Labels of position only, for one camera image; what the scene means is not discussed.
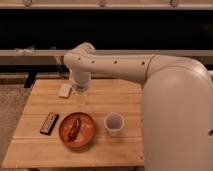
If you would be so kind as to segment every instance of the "table leg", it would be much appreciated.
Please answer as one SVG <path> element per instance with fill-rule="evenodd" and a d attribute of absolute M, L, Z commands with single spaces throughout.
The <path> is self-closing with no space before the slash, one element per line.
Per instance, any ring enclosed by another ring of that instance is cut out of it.
<path fill-rule="evenodd" d="M 38 168 L 28 168 L 29 171 L 40 171 Z"/>

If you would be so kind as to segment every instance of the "gray carpet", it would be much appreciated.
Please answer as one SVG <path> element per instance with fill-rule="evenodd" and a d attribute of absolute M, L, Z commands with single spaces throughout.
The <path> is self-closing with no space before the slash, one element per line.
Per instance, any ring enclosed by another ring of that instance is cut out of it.
<path fill-rule="evenodd" d="M 20 115 L 31 89 L 25 89 L 23 84 L 0 84 L 0 165 L 9 146 Z M 41 169 L 51 171 L 59 169 Z M 63 168 L 60 171 L 131 171 L 142 168 Z M 26 171 L 26 169 L 2 169 L 0 171 Z"/>

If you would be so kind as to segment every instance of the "wood grain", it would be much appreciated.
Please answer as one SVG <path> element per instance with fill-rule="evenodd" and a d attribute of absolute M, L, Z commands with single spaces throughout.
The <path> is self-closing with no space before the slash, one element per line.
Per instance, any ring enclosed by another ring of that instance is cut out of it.
<path fill-rule="evenodd" d="M 140 85 L 117 79 L 92 80 L 79 105 L 75 94 L 68 99 L 57 93 L 68 80 L 37 80 L 23 110 L 12 142 L 2 164 L 4 168 L 143 166 Z M 39 133 L 49 112 L 60 114 L 51 136 Z M 96 123 L 93 141 L 80 151 L 68 149 L 60 140 L 58 128 L 70 113 L 85 112 Z M 104 116 L 119 112 L 125 118 L 121 134 L 110 137 Z"/>

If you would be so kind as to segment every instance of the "chocolate bar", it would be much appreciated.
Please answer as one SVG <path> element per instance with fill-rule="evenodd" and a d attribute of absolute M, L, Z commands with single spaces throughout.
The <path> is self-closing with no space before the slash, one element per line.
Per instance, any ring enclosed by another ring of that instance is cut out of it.
<path fill-rule="evenodd" d="M 40 129 L 41 134 L 51 135 L 51 132 L 59 118 L 59 114 L 50 112 L 45 119 L 43 126 Z"/>

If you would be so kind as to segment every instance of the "orange bowl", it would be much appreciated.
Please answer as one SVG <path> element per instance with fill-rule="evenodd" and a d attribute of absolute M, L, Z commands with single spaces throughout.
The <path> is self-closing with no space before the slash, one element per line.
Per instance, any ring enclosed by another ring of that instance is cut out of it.
<path fill-rule="evenodd" d="M 80 130 L 75 140 L 70 140 L 70 130 L 78 118 L 81 120 Z M 66 146 L 76 149 L 87 145 L 94 137 L 95 130 L 95 122 L 91 116 L 86 113 L 76 112 L 68 115 L 61 122 L 59 136 Z"/>

